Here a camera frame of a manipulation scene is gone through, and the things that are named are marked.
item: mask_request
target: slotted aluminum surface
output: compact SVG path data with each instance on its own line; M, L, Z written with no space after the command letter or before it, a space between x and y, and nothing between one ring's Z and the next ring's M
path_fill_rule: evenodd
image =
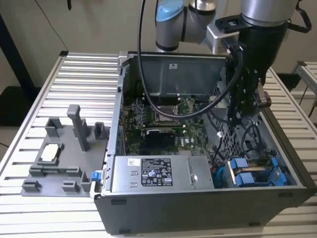
M59 116L63 124L70 124L66 109L70 103L76 103L80 104L81 116L88 124L103 121L110 126L117 80L116 62L117 56L86 54L69 54L58 60L0 164L0 168L3 167L0 235L111 237L104 231L90 198L22 197L19 194L46 135L43 126L48 117ZM270 70L267 76L265 89L273 101L271 109L317 181L317 131L276 74ZM317 236L316 223L317 196L314 196L299 208L284 210L264 228L144 234L143 237L312 238Z
M317 62L299 61L294 73L298 74L314 94L317 95Z

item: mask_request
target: circuit board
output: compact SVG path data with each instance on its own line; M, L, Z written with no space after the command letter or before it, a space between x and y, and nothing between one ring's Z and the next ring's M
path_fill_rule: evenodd
M161 106L160 110L183 115L197 107L192 99L185 98L179 100L176 106ZM141 99L124 107L124 117L126 155L213 155L204 121L200 117L171 120L158 115Z

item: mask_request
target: black cable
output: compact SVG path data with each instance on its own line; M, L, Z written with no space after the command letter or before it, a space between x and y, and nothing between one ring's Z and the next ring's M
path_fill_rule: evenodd
M311 118L311 116L312 116L313 113L314 113L314 110L315 110L315 107L312 107L311 112L310 112L309 115L308 115L308 118Z
M36 2L36 4L39 6L40 10L42 11L43 15L45 16L46 20L48 21L50 27L52 28L52 30L55 32L55 34L58 36L58 38L60 39L60 41L63 43L63 45L65 46L66 50L68 50L67 46L65 45L64 41L61 39L61 37L59 36L59 34L55 31L55 29L53 28L50 20L48 19L48 17L46 16L45 12L43 11L43 9L41 8L41 5L38 3L37 0L34 0Z
M3 144L3 143L1 143L1 142L0 142L0 145L4 146L4 147L6 147L6 148L9 148L9 146L8 146L8 145Z
M217 119L218 121L223 122L223 123L225 123L225 124L227 124L227 125L230 124L230 122L228 122L227 120L218 117L212 110L210 111L210 114L211 114L215 119Z
M247 152L246 152L246 150L244 149L244 141L245 141L245 139L246 139L246 136L247 136L248 132L249 132L252 128L254 128L254 129L257 131L257 134L258 134L259 143L258 143L258 148L257 148L257 149L259 149L260 151L262 150L263 144L262 144L262 138L261 138L261 135L260 135L260 130L259 130L259 128L258 128L257 125L251 124L251 125L246 129L246 131L244 132L244 134L243 134L243 136L242 136L242 140L241 140L241 149L242 149L242 152L243 152L245 155L247 154Z
M157 3L156 3L156 5L155 5L155 18L154 18L155 27L157 26L158 6L159 6L159 0L157 0Z
M219 150L220 150L221 146L222 146L222 137L220 137L220 142L219 142L218 148L217 148L217 150L216 150L216 153L215 153L214 156L213 156L213 161L215 161L215 159L216 159L216 157L217 157L217 155L218 155L218 153L219 153Z
M299 105L302 104L302 101L303 101L303 99L304 99L304 97L305 97L305 94L306 94L306 92L307 92L307 89L308 89L308 86L306 87L306 89L305 89L305 91L304 91L304 93L303 93L303 95L302 95L302 98L301 98L301 101L299 102Z
M230 92L231 88L236 85L237 81L240 78L241 72L243 70L243 55L240 51L237 51L235 56L238 58L238 65L237 68L235 70L235 73L231 79L231 81L229 82L229 84L226 86L226 88L216 97L216 99L210 103L208 106L206 106L205 108L191 113L191 114L187 114L187 115L171 115L171 114L167 114L165 112L162 112L159 108L157 108L157 106L153 103L153 101L151 100L151 97L147 91L147 88L145 86L145 76L144 76L144 71L143 71L143 63L141 60L141 38L142 38L142 23L143 23L143 13L144 13L144 7L145 7L145 2L146 0L142 0L141 3L141 9L140 9L140 16L139 16L139 26L138 26L138 46L137 46L137 52L138 52L138 62L139 62L139 70L141 73L141 80L142 80L142 86L144 88L144 93L147 96L147 99L151 105L151 107L154 109L154 111L156 111L157 113L170 118L170 119L175 119L175 120L184 120L184 119L192 119L195 117L198 117L200 115L205 114L206 112L209 112L212 108L214 108L222 99L225 98L225 96Z
M196 12L196 16L197 16L197 19L199 21L199 24L205 29L207 30L207 27L204 25L204 23L202 22L202 20L200 19L199 17L199 13L198 13L198 9L197 9L197 0L195 0L195 12Z
M212 119L211 119L211 117L210 117L209 113L206 113L206 114L207 114L207 117L208 117L209 123L213 126L213 128L216 130L216 132L218 132L218 131L219 131L219 128L216 126L216 124L215 124L215 123L213 123L213 121L212 121Z

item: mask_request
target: power supply label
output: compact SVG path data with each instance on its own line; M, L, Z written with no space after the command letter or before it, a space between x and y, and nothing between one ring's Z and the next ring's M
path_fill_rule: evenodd
M170 159L142 159L143 186L173 186Z

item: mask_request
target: blue clip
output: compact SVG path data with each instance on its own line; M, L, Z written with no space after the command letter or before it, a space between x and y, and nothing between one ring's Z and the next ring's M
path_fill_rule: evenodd
M91 174L91 181L95 181L95 182L101 182L101 172L92 172Z

